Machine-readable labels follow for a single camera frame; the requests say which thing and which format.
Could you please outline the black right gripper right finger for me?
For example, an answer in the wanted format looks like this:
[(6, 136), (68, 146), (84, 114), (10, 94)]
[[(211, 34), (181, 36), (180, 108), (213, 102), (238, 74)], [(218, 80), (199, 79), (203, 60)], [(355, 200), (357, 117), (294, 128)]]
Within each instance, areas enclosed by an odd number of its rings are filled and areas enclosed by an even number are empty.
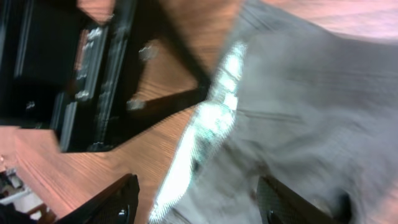
[(338, 224), (338, 222), (273, 177), (259, 179), (258, 199), (267, 223)]

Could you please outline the grey shorts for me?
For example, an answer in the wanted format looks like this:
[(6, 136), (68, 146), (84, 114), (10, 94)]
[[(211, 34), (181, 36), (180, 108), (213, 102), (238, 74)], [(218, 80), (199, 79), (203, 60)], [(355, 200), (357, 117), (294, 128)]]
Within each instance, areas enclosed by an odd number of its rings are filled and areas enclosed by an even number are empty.
[(397, 42), (246, 1), (149, 223), (265, 223), (273, 177), (329, 217), (397, 222)]

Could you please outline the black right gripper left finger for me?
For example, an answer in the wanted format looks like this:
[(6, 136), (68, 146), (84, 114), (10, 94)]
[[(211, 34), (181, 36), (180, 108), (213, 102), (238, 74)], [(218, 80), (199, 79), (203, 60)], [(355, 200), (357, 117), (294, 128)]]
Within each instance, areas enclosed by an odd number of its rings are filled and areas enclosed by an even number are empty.
[(126, 174), (57, 223), (133, 224), (139, 191), (137, 176)]

